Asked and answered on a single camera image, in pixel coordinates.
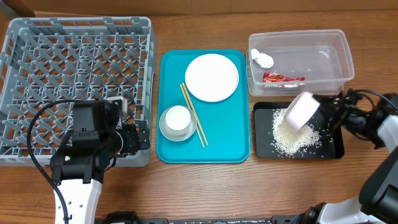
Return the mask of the small white bowl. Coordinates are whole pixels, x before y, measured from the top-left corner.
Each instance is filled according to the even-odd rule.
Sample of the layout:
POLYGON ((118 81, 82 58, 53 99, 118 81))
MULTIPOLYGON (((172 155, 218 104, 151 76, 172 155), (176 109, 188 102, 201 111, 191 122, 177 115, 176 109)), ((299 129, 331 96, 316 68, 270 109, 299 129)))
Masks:
POLYGON ((313 93, 304 91, 288 106, 284 120, 293 130, 298 131, 310 120, 319 106, 320 103, 314 99, 313 93))

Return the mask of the grey bowl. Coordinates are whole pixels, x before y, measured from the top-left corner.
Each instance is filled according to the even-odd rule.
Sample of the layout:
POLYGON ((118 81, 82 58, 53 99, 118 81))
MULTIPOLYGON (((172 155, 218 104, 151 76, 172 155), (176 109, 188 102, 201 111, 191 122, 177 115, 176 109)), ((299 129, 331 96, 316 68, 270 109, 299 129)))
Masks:
POLYGON ((190 120, 190 124, 185 129, 183 129, 181 131, 176 131, 176 130, 169 128, 165 121, 165 115, 166 115, 166 112, 168 112, 168 110, 170 108, 166 109, 160 117, 160 120, 159 120, 160 132, 168 140, 176 141, 176 142, 185 141, 195 132, 193 121, 190 120))

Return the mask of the white paper cup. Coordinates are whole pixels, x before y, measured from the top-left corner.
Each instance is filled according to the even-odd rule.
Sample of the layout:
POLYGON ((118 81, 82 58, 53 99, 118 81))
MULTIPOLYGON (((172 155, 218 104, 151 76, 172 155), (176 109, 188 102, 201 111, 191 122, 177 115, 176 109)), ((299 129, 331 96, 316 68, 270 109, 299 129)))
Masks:
POLYGON ((173 106, 165 115, 167 126, 176 131, 185 129, 190 124, 190 120, 190 112, 184 106, 173 106))

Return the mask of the white rice pile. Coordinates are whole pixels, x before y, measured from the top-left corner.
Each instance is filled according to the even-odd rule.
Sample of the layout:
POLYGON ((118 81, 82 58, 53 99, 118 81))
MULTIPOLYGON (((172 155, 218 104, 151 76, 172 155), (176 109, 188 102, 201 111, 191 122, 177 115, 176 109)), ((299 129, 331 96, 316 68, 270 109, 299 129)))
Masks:
POLYGON ((318 121, 307 123, 298 131, 293 130, 284 119, 286 109, 272 110, 272 132, 270 145, 275 151, 281 153, 281 157, 293 157, 296 153, 303 156, 305 152, 310 152, 310 148, 321 149, 334 143, 332 132, 326 127, 316 127, 321 124, 318 121))

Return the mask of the red snack wrapper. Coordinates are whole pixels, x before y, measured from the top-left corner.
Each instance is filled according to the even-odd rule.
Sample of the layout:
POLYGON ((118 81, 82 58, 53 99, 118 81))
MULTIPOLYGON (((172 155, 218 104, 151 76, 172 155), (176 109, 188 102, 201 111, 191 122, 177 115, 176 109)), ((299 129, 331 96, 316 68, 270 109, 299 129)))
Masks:
POLYGON ((264 83, 293 82, 293 81, 304 81, 304 80, 305 80, 304 77, 290 78, 275 72, 265 72, 263 75, 264 83))

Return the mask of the white tissue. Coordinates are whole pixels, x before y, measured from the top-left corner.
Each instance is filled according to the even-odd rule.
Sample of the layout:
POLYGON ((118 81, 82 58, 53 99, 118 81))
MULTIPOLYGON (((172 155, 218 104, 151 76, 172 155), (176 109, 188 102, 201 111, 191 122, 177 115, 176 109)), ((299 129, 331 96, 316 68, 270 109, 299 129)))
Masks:
POLYGON ((259 52, 257 49, 251 49, 252 59, 264 69, 272 68, 274 66, 274 60, 271 56, 259 52))

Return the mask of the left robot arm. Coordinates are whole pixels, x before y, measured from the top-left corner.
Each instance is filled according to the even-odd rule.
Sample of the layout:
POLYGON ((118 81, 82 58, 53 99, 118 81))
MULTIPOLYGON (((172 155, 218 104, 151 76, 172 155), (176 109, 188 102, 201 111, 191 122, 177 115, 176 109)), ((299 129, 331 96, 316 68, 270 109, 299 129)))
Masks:
POLYGON ((50 160, 56 223, 94 223, 104 173, 116 155, 150 148, 147 121, 124 123, 127 109, 123 97, 73 104, 73 129, 50 160))

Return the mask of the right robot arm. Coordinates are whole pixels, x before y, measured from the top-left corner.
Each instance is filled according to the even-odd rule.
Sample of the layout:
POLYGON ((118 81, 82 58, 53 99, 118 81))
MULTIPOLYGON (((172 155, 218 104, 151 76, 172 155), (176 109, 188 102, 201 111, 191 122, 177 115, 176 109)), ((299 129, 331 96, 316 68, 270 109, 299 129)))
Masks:
POLYGON ((304 92, 296 97, 298 106, 313 103, 333 129, 344 127, 389 154, 365 181, 358 198, 319 203, 296 215, 292 223, 397 223, 397 94, 378 93, 371 110, 359 109, 358 102, 372 93, 349 89, 336 96, 304 92))

